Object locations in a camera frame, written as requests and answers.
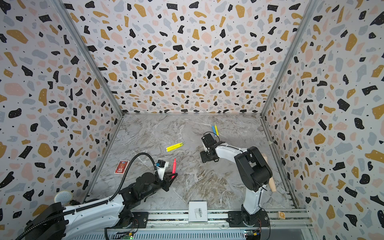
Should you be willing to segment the pink highlighter pen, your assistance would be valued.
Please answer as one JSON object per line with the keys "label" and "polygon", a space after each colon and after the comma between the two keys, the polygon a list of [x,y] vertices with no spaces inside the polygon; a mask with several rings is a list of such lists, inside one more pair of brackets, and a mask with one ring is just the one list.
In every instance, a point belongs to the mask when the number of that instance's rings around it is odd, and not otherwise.
{"label": "pink highlighter pen", "polygon": [[172,174],[175,174],[176,173],[176,167],[177,167],[177,160],[176,158],[174,159],[174,162],[173,162],[173,170],[172,170]]}

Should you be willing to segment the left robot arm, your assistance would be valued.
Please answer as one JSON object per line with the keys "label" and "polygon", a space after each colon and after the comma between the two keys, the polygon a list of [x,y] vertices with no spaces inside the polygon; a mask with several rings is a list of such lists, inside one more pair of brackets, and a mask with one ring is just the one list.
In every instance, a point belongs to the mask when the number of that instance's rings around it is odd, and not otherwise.
{"label": "left robot arm", "polygon": [[115,196],[76,206],[54,203],[29,221],[19,240],[72,240],[92,231],[113,228],[126,221],[136,222],[132,209],[160,189],[165,192],[177,174],[165,173],[157,179],[144,173],[136,182],[119,190]]}

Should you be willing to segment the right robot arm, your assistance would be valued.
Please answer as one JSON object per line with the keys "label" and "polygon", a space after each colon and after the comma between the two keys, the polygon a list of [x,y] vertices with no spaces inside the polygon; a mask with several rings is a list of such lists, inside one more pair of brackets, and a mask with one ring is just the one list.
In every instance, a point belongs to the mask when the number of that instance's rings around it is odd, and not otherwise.
{"label": "right robot arm", "polygon": [[218,162],[220,159],[236,164],[241,180],[246,187],[245,200],[241,207],[240,219],[230,218],[234,224],[252,227],[261,214],[261,198],[273,173],[257,147],[239,148],[221,141],[213,132],[202,136],[204,150],[200,152],[203,163]]}

